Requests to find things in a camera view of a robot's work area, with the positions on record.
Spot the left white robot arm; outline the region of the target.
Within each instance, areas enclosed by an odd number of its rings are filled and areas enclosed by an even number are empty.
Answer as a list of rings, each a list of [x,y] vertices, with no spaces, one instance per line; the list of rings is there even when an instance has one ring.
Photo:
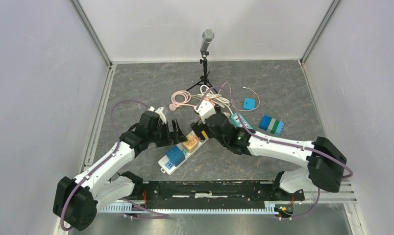
[[[86,229],[97,213],[113,202],[129,197],[138,199],[143,186],[127,176],[114,182],[108,180],[125,164],[134,160],[150,144],[156,147],[176,145],[187,141],[176,119],[169,129],[161,108],[149,109],[126,132],[116,135],[117,141],[96,163],[73,178],[63,177],[57,184],[53,213],[60,218],[63,231]]]

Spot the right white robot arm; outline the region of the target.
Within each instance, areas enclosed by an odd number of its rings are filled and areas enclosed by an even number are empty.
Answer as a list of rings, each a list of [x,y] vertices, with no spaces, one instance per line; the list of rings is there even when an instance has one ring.
[[[216,139],[234,154],[271,157],[300,166],[297,170],[280,172],[275,178],[277,183],[272,186],[272,193],[279,200],[297,190],[314,187],[337,193],[348,169],[344,154],[325,137],[317,137],[315,141],[271,137],[236,127],[222,113],[200,119],[190,127],[200,139]]]

